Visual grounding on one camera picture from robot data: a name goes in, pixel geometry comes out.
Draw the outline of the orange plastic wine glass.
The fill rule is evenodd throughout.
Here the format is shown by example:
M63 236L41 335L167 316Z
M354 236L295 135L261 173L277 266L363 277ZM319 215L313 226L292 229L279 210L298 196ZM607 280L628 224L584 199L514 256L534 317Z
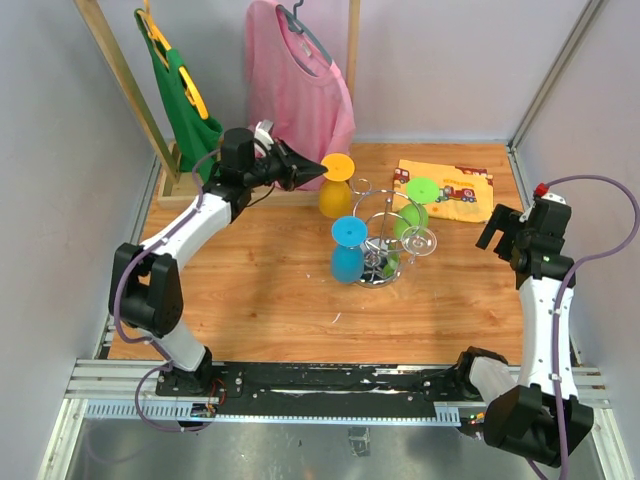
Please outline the orange plastic wine glass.
M351 205L349 180L355 173L355 163L343 153L331 153L323 158L321 165L326 168L325 182L319 190L320 212L332 219L348 214Z

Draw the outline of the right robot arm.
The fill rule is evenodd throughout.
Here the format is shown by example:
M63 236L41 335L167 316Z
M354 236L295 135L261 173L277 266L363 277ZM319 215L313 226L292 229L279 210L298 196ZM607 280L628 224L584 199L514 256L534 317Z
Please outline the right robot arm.
M482 399L484 440L529 461L562 467L590 432L594 413L578 399L572 375L569 314L575 285L574 261L562 255L571 209L547 194L520 212L495 207L477 247L495 233L494 251L515 274L524 315L523 357L513 377L507 360L470 347L454 368L453 387L466 400Z

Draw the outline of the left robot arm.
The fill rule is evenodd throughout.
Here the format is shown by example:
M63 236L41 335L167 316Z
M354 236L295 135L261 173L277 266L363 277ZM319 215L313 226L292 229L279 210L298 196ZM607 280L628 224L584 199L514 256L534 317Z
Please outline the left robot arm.
M199 168L211 167L207 178ZM252 192L280 185L293 191L323 176L328 169L285 141L273 137L263 121L253 129L225 132L219 148L207 152L192 170L197 194L168 226L140 245L124 243L115 253L108 309L128 344L148 343L175 375L177 391L207 394L215 384L211 351L198 341L183 318L182 269L217 233L252 205Z

